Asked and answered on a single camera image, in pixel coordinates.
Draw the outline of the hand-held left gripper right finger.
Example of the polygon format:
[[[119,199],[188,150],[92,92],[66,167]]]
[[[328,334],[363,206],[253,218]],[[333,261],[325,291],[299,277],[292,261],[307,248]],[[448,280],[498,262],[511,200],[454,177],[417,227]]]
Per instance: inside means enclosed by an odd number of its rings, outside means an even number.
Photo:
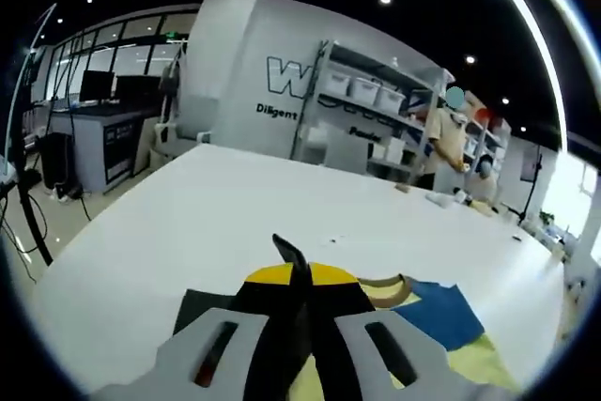
[[[345,270],[309,265],[312,352],[327,400],[452,400],[446,351],[395,312],[376,309]]]

